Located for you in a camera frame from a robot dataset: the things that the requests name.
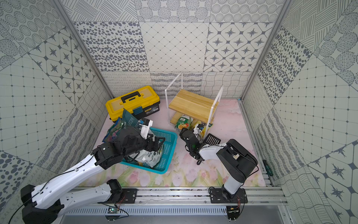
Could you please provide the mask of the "white green fertilizer bag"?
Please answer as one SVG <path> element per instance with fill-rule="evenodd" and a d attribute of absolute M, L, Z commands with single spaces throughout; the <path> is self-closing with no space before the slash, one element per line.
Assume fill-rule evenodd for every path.
<path fill-rule="evenodd" d="M 148 152 L 146 150 L 141 150 L 138 156 L 135 156 L 134 160 L 153 168 L 159 163 L 162 157 L 162 151 L 163 151 L 162 148 L 157 152 L 155 151 Z"/>

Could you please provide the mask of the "blue green fertilizer bag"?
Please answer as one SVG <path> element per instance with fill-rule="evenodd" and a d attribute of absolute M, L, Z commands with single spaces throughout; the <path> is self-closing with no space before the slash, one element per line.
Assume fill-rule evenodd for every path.
<path fill-rule="evenodd" d="M 114 142 L 117 138 L 117 133 L 125 126 L 125 123 L 119 118 L 107 131 L 107 134 L 102 140 L 102 143 Z"/>

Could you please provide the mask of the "green fruit picture bag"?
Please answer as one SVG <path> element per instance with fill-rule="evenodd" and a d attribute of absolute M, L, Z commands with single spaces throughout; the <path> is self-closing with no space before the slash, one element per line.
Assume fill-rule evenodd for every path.
<path fill-rule="evenodd" d="M 191 123 L 193 122 L 193 118 L 187 115 L 181 115 L 175 124 L 175 129 L 177 131 L 181 131 L 183 128 L 189 129 Z"/>

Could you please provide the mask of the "yellow flower fertilizer bag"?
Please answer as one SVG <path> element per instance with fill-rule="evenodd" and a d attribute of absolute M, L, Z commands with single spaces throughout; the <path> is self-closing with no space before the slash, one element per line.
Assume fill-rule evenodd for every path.
<path fill-rule="evenodd" d="M 204 123 L 204 122 L 201 122 L 201 121 L 197 121 L 194 125 L 194 128 L 193 128 L 193 133 L 195 135 L 200 135 L 201 137 L 203 137 L 206 133 L 206 130 L 207 130 L 207 124 Z"/>

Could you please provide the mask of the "dark green fertilizer bag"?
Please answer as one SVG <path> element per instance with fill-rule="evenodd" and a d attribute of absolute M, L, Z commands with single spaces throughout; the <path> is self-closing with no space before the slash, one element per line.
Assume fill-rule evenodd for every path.
<path fill-rule="evenodd" d="M 134 127 L 134 128 L 141 129 L 140 120 L 135 118 L 126 109 L 123 110 L 122 121 L 123 121 L 124 128 Z"/>

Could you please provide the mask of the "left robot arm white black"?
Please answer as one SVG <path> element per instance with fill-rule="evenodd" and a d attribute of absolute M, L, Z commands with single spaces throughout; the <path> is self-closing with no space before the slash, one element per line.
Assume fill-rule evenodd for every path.
<path fill-rule="evenodd" d="M 51 178 L 44 184 L 27 185 L 21 189 L 22 220 L 26 224 L 51 224 L 58 216 L 92 203 L 119 203 L 125 193 L 118 180 L 77 193 L 69 193 L 75 186 L 91 176 L 106 170 L 124 158 L 141 151 L 158 152 L 164 137 L 148 133 L 142 137 L 134 127 L 121 129 L 117 137 L 99 145 L 85 159 L 69 170 Z"/>

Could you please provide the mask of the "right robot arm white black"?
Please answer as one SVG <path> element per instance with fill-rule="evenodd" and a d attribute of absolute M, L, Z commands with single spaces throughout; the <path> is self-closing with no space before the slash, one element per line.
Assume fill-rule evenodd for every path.
<path fill-rule="evenodd" d="M 221 161 L 230 174 L 222 186 L 222 195 L 227 201 L 238 194 L 252 174 L 259 171 L 257 159 L 235 139 L 221 144 L 221 139 L 208 134 L 200 142 L 187 128 L 181 130 L 180 138 L 186 143 L 187 152 L 197 160 L 197 165 L 206 160 Z"/>

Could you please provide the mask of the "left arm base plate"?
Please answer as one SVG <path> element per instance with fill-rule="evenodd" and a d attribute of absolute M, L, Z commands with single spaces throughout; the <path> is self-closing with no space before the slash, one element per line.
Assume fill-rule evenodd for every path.
<path fill-rule="evenodd" d="M 138 189 L 115 189 L 111 190 L 110 198 L 106 201 L 107 203 L 135 203 L 137 197 Z"/>

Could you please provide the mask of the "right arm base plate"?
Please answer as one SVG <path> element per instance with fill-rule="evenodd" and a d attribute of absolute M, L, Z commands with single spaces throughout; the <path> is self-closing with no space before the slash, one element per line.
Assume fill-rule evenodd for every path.
<path fill-rule="evenodd" d="M 247 203 L 245 189 L 239 188 L 235 194 L 230 194 L 224 188 L 210 187 L 208 189 L 211 203 Z"/>

